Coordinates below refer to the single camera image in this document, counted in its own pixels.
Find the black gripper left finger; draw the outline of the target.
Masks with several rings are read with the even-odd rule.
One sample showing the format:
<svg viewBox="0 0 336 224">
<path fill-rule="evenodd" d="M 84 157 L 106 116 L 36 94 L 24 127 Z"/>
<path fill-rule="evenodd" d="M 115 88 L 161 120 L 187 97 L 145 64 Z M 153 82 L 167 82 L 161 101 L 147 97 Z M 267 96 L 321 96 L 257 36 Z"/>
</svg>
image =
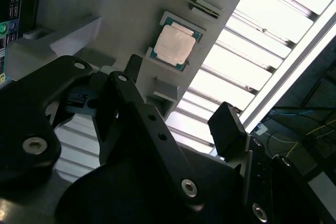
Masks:
<svg viewBox="0 0 336 224">
<path fill-rule="evenodd" d="M 55 129 L 78 113 L 93 118 L 100 166 L 126 156 L 150 162 L 178 202 L 194 212 L 203 208 L 185 155 L 125 73 L 95 73 L 62 56 L 1 89 L 1 105 L 1 190 L 43 184 L 61 153 Z"/>
</svg>

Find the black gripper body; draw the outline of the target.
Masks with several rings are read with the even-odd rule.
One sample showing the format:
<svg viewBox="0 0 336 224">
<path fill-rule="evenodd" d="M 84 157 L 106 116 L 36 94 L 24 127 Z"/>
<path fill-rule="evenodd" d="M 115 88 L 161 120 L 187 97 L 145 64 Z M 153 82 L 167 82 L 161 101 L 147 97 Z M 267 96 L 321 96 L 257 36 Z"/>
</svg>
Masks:
<svg viewBox="0 0 336 224">
<path fill-rule="evenodd" d="M 130 156 L 74 182 L 56 208 L 58 223 L 244 223 L 237 173 L 219 159 L 181 147 L 204 202 L 194 212 L 177 201 L 150 162 Z"/>
</svg>

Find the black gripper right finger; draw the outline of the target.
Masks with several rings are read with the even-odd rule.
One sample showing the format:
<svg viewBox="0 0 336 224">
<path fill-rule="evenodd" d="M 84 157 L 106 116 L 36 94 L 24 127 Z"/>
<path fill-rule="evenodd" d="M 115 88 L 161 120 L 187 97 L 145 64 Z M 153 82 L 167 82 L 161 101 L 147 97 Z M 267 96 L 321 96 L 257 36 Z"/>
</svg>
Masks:
<svg viewBox="0 0 336 224">
<path fill-rule="evenodd" d="M 207 124 L 218 155 L 236 173 L 232 223 L 335 223 L 294 164 L 283 155 L 269 157 L 231 104 L 223 102 Z"/>
</svg>

